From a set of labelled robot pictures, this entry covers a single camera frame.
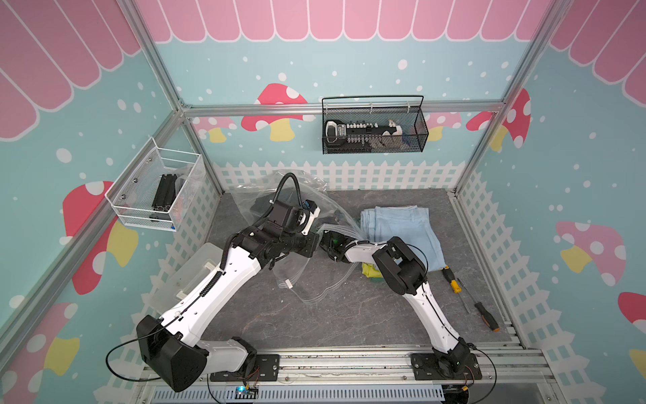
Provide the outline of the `clear plastic vacuum bag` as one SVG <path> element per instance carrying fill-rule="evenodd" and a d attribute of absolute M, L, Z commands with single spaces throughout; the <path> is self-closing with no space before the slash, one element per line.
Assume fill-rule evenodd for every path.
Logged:
<path fill-rule="evenodd" d="M 327 184 L 301 170 L 279 170 L 232 190 L 247 221 L 238 242 L 307 305 L 322 301 L 360 267 L 348 259 L 370 242 Z"/>

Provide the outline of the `yellow green garment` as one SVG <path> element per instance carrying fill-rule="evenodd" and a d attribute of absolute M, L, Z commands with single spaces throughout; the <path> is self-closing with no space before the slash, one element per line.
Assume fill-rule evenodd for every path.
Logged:
<path fill-rule="evenodd" d="M 362 274 L 368 279 L 383 279 L 383 275 L 374 264 L 362 264 Z"/>

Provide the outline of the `light blue garment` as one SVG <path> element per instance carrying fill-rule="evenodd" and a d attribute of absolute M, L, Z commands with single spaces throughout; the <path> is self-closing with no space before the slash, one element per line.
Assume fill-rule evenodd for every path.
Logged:
<path fill-rule="evenodd" d="M 422 257 L 427 258 L 429 271 L 446 267 L 440 241 L 431 227 L 428 208 L 416 205 L 377 206 L 363 210 L 360 223 L 371 242 L 387 242 L 392 237 L 399 237 L 424 252 Z"/>

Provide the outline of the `dark grey denim trousers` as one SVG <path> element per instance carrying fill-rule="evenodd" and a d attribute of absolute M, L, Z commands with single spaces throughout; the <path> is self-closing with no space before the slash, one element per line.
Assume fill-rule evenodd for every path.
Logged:
<path fill-rule="evenodd" d="M 259 197 L 258 199 L 256 199 L 250 208 L 250 213 L 252 214 L 252 218 L 254 220 L 257 220 L 262 215 L 264 215 L 268 210 L 270 210 L 273 207 L 273 201 L 274 201 L 273 195 L 263 195 L 262 197 Z"/>

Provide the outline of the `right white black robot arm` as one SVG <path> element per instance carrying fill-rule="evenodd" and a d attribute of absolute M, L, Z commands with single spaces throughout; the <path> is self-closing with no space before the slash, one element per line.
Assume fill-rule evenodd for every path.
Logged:
<path fill-rule="evenodd" d="M 387 286 L 403 296 L 419 317 L 430 338 L 433 354 L 444 375 L 464 372 L 471 356 L 469 344 L 450 325 L 432 294 L 427 265 L 400 237 L 382 243 L 360 240 L 325 230 L 321 248 L 334 261 L 373 264 Z"/>

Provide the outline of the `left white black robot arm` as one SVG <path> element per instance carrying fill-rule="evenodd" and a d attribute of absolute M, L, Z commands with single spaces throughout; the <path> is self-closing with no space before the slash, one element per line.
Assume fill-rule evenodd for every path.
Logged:
<path fill-rule="evenodd" d="M 147 315 L 136 327 L 141 358 L 175 392 L 213 373 L 257 374 L 257 350 L 241 338 L 206 343 L 211 321 L 247 281 L 272 269 L 289 254 L 309 258 L 316 249 L 311 227 L 320 215 L 316 202 L 302 198 L 299 180 L 286 173 L 269 208 L 250 227 L 227 238 L 219 266 L 180 303 L 159 318 Z"/>

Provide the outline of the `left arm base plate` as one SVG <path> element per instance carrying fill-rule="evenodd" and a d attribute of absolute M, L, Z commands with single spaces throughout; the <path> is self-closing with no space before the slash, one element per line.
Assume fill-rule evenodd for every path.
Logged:
<path fill-rule="evenodd" d="M 277 381 L 280 365 L 279 355 L 249 355 L 242 366 L 233 372 L 216 372 L 209 376 L 211 382 L 256 382 Z"/>

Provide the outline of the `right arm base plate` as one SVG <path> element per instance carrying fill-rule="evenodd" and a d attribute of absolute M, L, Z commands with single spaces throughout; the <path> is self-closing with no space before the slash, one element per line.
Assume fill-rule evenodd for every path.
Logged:
<path fill-rule="evenodd" d="M 482 372 L 477 357 L 472 353 L 462 361 L 462 370 L 455 373 L 447 365 L 441 365 L 434 353 L 412 353 L 410 365 L 415 380 L 457 380 L 471 382 L 482 379 Z"/>

